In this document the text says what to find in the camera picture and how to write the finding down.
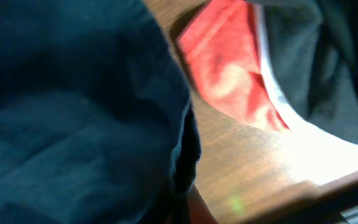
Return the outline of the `navy blue shorts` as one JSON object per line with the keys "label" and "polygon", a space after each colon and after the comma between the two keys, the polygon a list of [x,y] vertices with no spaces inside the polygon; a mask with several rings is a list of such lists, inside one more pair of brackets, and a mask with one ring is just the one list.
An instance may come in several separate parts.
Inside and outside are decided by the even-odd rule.
{"label": "navy blue shorts", "polygon": [[189,223],[190,91],[140,0],[0,0],[0,223]]}

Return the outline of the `red and white garment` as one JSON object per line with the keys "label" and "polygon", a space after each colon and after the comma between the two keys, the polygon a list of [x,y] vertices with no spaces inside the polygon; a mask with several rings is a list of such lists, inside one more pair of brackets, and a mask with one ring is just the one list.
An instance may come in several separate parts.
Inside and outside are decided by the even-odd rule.
{"label": "red and white garment", "polygon": [[181,33],[182,51],[198,93],[222,113],[268,131],[293,133],[285,155],[317,184],[358,170],[358,146],[295,133],[269,98],[260,62],[253,1],[207,3]]}

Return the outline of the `black garment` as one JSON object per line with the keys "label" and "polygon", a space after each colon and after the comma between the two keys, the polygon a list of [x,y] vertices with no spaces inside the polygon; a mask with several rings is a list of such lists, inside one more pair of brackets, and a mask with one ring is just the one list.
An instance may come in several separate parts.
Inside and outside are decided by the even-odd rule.
{"label": "black garment", "polygon": [[358,146],[358,0],[252,5],[262,77],[285,124]]}

